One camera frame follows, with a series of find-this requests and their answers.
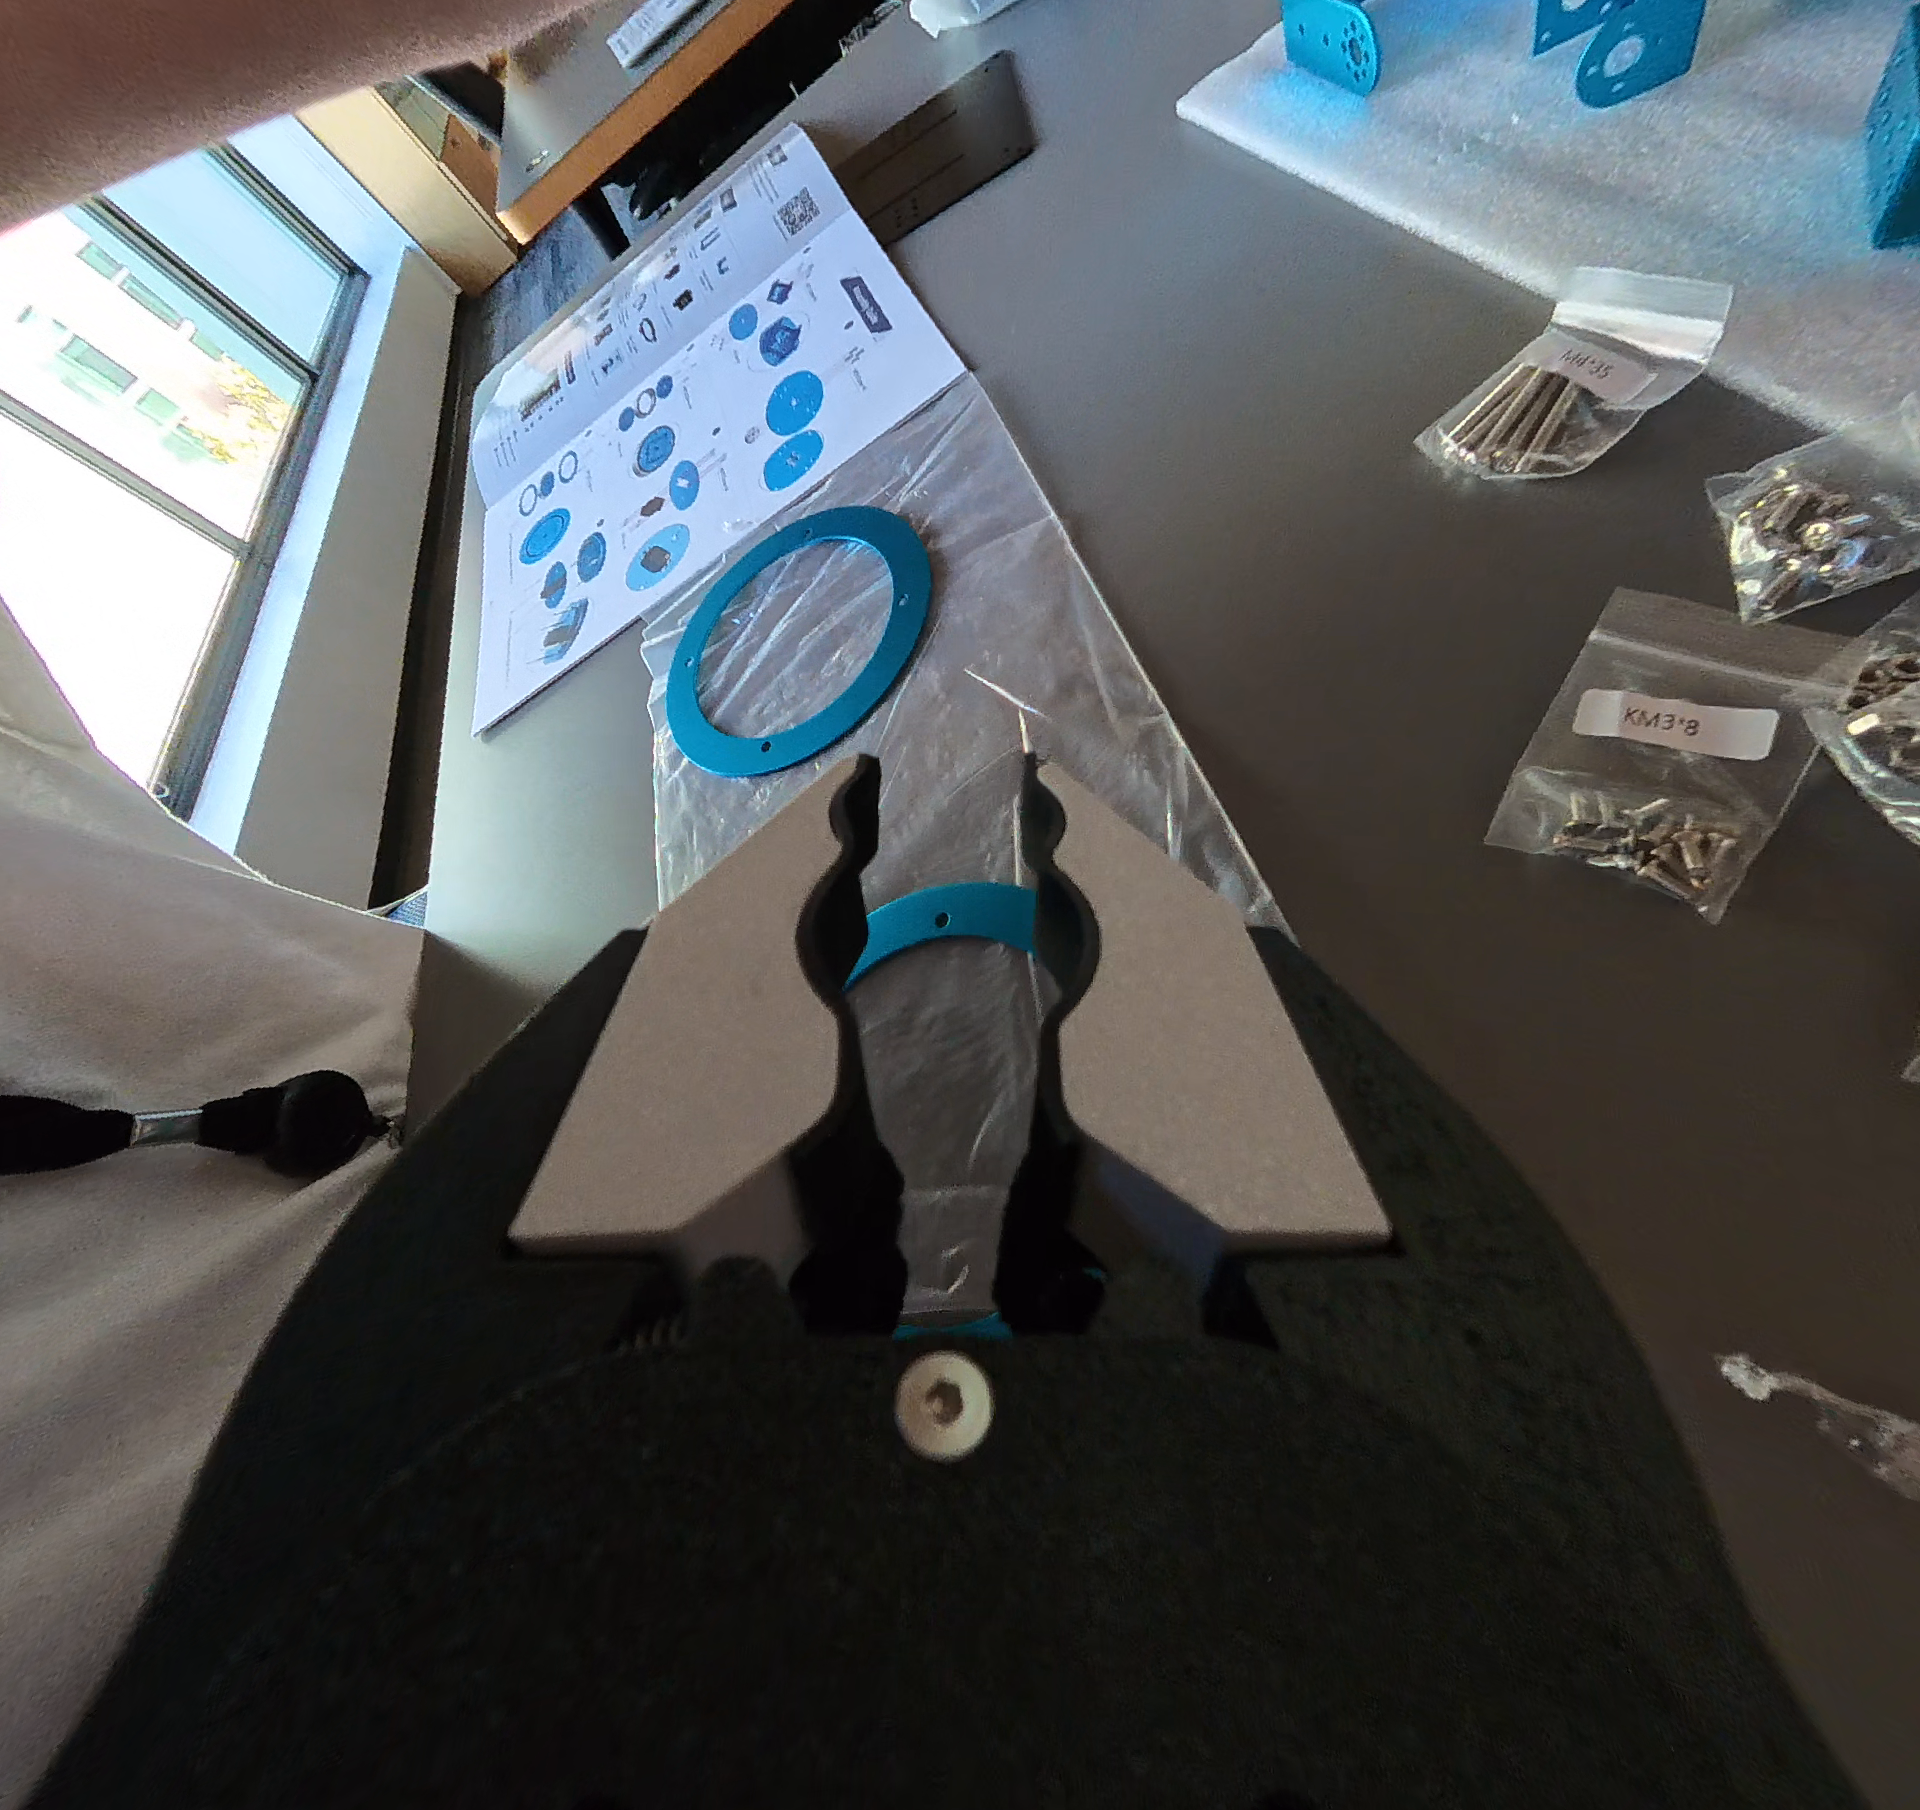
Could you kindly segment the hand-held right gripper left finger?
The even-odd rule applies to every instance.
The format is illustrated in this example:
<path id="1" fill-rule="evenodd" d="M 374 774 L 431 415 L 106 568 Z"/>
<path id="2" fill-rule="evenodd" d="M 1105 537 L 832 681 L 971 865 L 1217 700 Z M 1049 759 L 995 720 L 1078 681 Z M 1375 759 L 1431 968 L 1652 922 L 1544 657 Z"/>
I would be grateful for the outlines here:
<path id="1" fill-rule="evenodd" d="M 657 1254 L 689 1279 L 757 1260 L 814 1332 L 898 1327 L 903 1178 L 848 1004 L 880 792 L 870 754 L 824 770 L 657 913 L 516 1249 Z"/>

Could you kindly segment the office desk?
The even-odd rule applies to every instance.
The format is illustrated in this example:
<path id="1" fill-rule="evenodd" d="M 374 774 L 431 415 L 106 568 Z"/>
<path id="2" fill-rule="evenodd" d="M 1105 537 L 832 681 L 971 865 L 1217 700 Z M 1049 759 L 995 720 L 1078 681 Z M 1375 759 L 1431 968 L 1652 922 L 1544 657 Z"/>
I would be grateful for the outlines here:
<path id="1" fill-rule="evenodd" d="M 497 213 L 531 241 L 659 154 L 714 155 L 781 115 L 883 0 L 699 0 L 629 60 L 613 37 L 653 0 L 599 0 L 506 55 Z"/>

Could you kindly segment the small blue U bracket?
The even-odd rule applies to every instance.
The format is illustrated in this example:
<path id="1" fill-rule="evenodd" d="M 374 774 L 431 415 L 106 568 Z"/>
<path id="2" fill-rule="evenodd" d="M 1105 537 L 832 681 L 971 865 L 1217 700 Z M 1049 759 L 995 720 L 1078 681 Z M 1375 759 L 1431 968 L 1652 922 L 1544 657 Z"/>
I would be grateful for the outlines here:
<path id="1" fill-rule="evenodd" d="M 1532 55 L 1585 39 L 1575 91 L 1591 110 L 1693 70 L 1711 0 L 1536 0 Z"/>

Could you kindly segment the clear plastic bag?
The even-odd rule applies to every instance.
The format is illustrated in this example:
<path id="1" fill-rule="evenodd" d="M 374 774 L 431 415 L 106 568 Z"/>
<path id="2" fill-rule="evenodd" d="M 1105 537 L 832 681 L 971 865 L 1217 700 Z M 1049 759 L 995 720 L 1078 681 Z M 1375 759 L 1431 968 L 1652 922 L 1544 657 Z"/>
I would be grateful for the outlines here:
<path id="1" fill-rule="evenodd" d="M 802 765 L 729 778 L 668 736 L 667 678 L 687 624 L 725 573 L 716 558 L 643 622 L 653 676 L 657 900 L 672 901 L 824 767 L 880 763 L 866 908 L 929 886 L 1031 883 L 1024 759 L 1060 763 L 1145 837 L 1234 904 L 1285 927 L 1229 811 L 1075 549 L 1066 525 L 974 378 L 963 378 L 778 513 L 879 506 L 911 519 L 931 599 L 908 669 L 840 742 Z M 995 1306 L 1005 1199 L 1029 1148 L 1036 1048 L 1052 981 L 997 941 L 943 937 L 848 993 L 877 1133 L 904 1181 L 898 1232 L 911 1322 Z"/>

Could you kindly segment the large window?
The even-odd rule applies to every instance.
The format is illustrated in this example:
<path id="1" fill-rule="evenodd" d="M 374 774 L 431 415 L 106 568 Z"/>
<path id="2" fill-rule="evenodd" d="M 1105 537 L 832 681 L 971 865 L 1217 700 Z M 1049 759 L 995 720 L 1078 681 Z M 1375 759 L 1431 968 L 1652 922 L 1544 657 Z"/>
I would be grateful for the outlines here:
<path id="1" fill-rule="evenodd" d="M 4 607 L 193 813 L 368 276 L 231 143 L 3 240 Z"/>

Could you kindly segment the grey desk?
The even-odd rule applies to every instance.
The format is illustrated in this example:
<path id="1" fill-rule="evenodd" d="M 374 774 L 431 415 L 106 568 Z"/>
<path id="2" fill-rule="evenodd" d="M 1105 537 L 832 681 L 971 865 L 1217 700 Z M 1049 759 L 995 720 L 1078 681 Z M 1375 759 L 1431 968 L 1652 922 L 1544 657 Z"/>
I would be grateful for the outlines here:
<path id="1" fill-rule="evenodd" d="M 983 1451 L 907 1451 L 908 1345 L 594 1356 L 391 1534 L 449 1626 L 553 1567 L 541 1672 L 645 1680 L 618 1806 L 1916 1806 L 1916 1502 L 1744 1351 L 1916 1418 L 1916 860 L 1824 785 L 1720 927 L 1479 844 L 1616 577 L 1767 415 L 1472 499 L 1412 432 L 1523 299 L 1175 117 L 1254 0 L 1036 0 L 1038 152 L 904 244 L 1278 894 L 1371 1165 L 1493 1249 L 1246 1277 L 1252 1342 L 991 1342 Z"/>

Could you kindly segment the open printed instruction manual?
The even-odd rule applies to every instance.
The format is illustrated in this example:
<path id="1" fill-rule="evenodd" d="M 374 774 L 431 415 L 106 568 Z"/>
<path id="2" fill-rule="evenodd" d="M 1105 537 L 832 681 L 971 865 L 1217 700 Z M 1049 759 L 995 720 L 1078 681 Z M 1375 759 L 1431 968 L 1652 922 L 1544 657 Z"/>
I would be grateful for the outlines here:
<path id="1" fill-rule="evenodd" d="M 473 731 L 683 591 L 965 371 L 802 128 L 502 366 Z"/>

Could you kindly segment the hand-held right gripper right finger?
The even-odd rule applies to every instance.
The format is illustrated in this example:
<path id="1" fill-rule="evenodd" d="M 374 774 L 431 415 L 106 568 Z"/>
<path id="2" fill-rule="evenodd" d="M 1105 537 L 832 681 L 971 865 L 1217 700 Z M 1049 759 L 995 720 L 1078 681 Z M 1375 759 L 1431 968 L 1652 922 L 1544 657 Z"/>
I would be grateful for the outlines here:
<path id="1" fill-rule="evenodd" d="M 1139 1264 L 1207 1302 L 1248 1260 L 1391 1249 L 1267 963 L 1274 936 L 1063 765 L 1024 761 L 1020 833 L 1059 993 L 1003 1210 L 999 1317 L 1084 1332 Z"/>

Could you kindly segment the torn clear plastic scrap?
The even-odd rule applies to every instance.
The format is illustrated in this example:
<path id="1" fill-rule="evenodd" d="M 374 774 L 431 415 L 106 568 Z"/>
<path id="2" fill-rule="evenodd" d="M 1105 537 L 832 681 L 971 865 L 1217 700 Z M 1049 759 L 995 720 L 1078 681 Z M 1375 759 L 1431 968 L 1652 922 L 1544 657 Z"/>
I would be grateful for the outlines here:
<path id="1" fill-rule="evenodd" d="M 1719 1353 L 1715 1365 L 1757 1404 L 1792 1400 L 1809 1407 L 1817 1434 L 1832 1448 L 1897 1496 L 1918 1502 L 1916 1418 L 1829 1389 L 1804 1374 L 1768 1368 L 1744 1351 Z"/>

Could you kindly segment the pile of small hardware bags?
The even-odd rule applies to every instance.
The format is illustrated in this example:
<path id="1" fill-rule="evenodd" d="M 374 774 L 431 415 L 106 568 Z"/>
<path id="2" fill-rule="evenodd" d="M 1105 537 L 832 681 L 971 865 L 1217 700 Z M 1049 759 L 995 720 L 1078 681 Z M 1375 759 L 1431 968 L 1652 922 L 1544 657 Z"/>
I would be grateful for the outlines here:
<path id="1" fill-rule="evenodd" d="M 1583 266 L 1547 327 L 1457 400 L 1417 446 L 1493 488 L 1571 479 L 1708 368 L 1728 283 Z M 1717 478 L 1735 604 L 1616 588 L 1506 779 L 1486 842 L 1558 857 L 1717 923 L 1799 795 L 1809 716 L 1843 643 L 1797 625 L 1815 604 L 1916 569 L 1916 489 L 1902 433 L 1829 435 Z"/>

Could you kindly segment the blue box servo bracket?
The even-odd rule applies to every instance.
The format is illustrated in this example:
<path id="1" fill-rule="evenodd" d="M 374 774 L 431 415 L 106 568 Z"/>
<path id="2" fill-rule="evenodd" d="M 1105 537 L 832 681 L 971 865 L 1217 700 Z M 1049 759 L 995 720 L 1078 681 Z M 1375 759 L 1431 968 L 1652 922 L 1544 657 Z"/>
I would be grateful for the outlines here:
<path id="1" fill-rule="evenodd" d="M 1878 251 L 1918 241 L 1918 10 L 1895 33 L 1867 112 L 1869 234 Z"/>

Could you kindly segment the white foam sheet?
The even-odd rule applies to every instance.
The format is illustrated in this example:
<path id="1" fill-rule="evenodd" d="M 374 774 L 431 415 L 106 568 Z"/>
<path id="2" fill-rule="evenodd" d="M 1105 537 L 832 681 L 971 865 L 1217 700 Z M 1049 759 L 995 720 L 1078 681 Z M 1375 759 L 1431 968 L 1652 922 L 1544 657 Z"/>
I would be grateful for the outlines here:
<path id="1" fill-rule="evenodd" d="M 1579 266 L 1731 283 L 1711 371 L 1824 429 L 1918 382 L 1916 246 L 1878 247 L 1867 115 L 1907 0 L 1708 0 L 1693 67 L 1591 107 L 1535 0 L 1379 0 L 1375 93 L 1294 70 L 1282 25 L 1181 117 L 1539 294 Z"/>

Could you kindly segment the person's light shirt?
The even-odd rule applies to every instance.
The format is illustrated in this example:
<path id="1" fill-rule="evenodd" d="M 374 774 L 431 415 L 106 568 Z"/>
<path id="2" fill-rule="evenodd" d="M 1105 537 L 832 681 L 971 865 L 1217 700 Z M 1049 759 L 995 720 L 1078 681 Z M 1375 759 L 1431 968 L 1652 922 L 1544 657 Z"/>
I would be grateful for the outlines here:
<path id="1" fill-rule="evenodd" d="M 284 890 L 74 731 L 4 718 L 4 1091 L 171 1112 L 308 1069 L 406 1097 L 421 934 Z M 103 1684 L 193 1479 L 385 1149 L 308 1186 L 171 1145 L 4 1179 L 3 1789 Z"/>

